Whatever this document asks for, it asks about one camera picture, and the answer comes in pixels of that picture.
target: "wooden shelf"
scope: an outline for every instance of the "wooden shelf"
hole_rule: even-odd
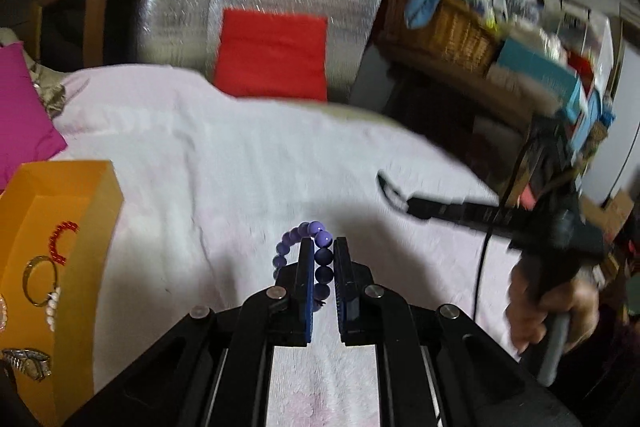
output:
[[[484,77],[444,60],[430,57],[403,46],[379,42],[380,54],[391,62],[399,62],[421,71],[433,80],[453,87],[478,102],[504,123],[526,134],[533,115],[527,100],[490,83]]]

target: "human hand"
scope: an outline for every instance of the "human hand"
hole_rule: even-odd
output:
[[[509,300],[505,315],[511,330],[511,342],[522,353],[529,344],[537,344],[546,334],[544,320],[548,313],[570,312],[571,325],[564,352],[588,339],[598,324],[598,290],[574,278],[542,296],[538,304],[527,295],[529,283],[520,263],[511,271]]]

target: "wicker basket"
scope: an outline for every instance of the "wicker basket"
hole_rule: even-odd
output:
[[[404,24],[407,0],[387,0],[383,42],[421,50],[485,74],[497,49],[497,38],[462,0],[441,0],[429,24],[410,30]]]

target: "grey handle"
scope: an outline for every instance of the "grey handle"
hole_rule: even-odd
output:
[[[544,387],[549,387],[556,379],[558,362],[569,334],[570,321],[571,315],[568,312],[550,314],[545,319],[545,337],[538,344],[529,344],[520,359],[520,363]]]

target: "bed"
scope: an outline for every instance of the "bed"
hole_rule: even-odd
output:
[[[482,234],[396,214],[377,189],[382,169],[406,194],[495,203],[424,138],[344,106],[234,99],[168,66],[83,70],[65,84],[55,124],[68,149],[55,159],[111,160],[125,198],[98,298],[96,391],[192,306],[229,309],[270,286],[274,247],[301,221],[346,236],[354,260],[410,303],[470,313]],[[517,256],[506,250],[491,241],[479,324],[511,349]],[[276,348],[268,425],[378,425],[374,350],[344,347],[334,310],[332,289],[310,346]]]

